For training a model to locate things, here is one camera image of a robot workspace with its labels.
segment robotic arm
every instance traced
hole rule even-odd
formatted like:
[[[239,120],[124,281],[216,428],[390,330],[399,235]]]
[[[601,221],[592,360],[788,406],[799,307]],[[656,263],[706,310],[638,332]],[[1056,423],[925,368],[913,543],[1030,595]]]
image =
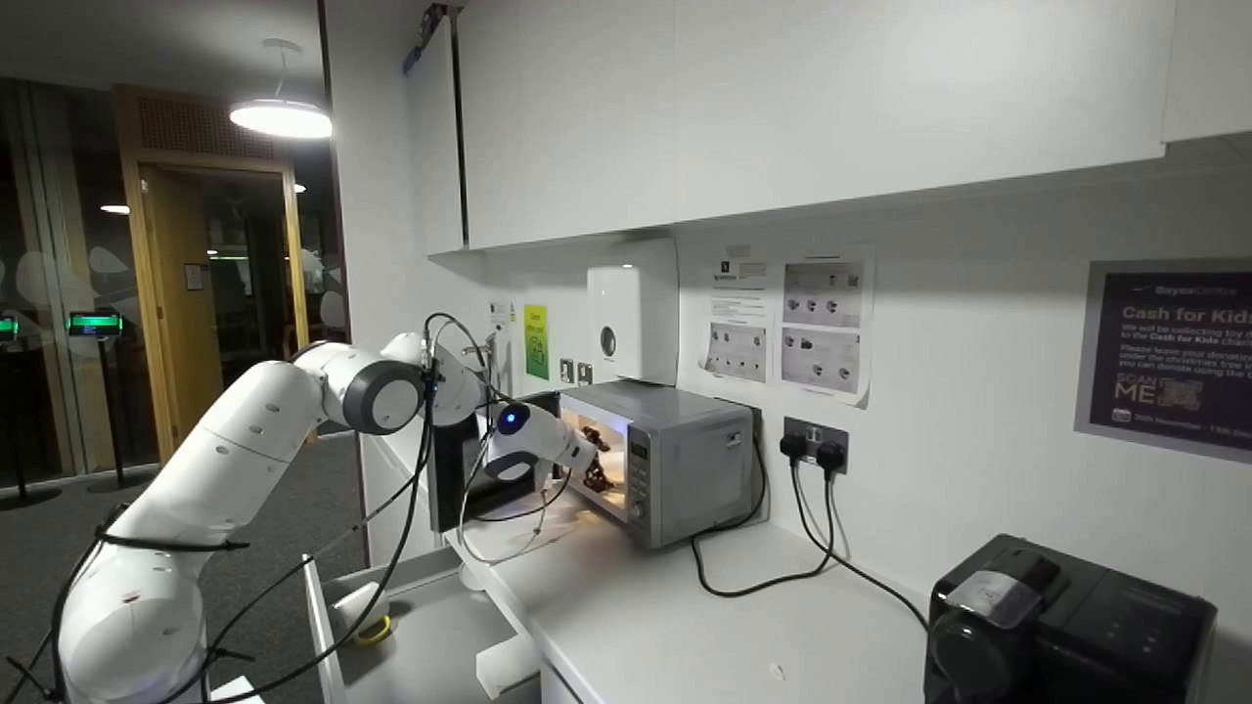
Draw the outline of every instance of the robotic arm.
[[[53,643],[65,697],[175,697],[209,658],[200,574],[216,549],[258,518],[317,423],[390,436],[423,411],[423,384],[433,384],[433,428],[484,402],[483,379],[441,349],[432,360],[416,332],[381,355],[322,343],[297,364],[271,360],[239,376],[78,566]]]

